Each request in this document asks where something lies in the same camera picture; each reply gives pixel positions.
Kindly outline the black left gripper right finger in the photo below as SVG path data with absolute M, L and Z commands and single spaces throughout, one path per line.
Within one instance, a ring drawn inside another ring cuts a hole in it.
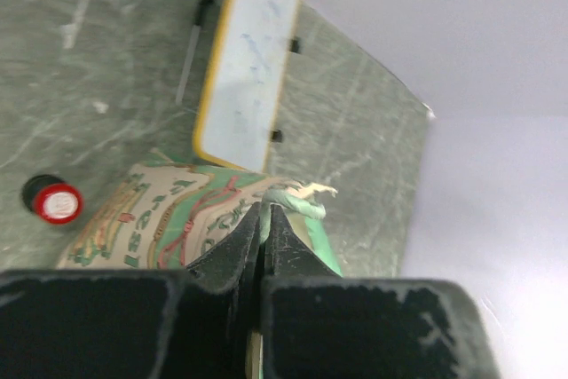
M 292 229 L 284 209 L 271 206 L 270 232 L 263 244 L 264 275 L 285 279 L 333 277 L 333 272 Z

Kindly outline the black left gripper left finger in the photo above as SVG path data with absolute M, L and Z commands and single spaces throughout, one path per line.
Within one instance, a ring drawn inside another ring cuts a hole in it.
M 234 288 L 249 260 L 256 264 L 260 209 L 261 203 L 255 202 L 229 234 L 186 267 L 189 276 L 205 291 L 220 294 Z

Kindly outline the green paper gift bag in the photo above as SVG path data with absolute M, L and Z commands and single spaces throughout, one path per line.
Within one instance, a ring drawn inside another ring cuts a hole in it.
M 177 162 L 154 149 L 132 166 L 81 232 L 59 269 L 179 269 L 220 244 L 260 203 L 283 208 L 293 232 L 340 272 L 323 228 L 321 183 L 218 166 Z

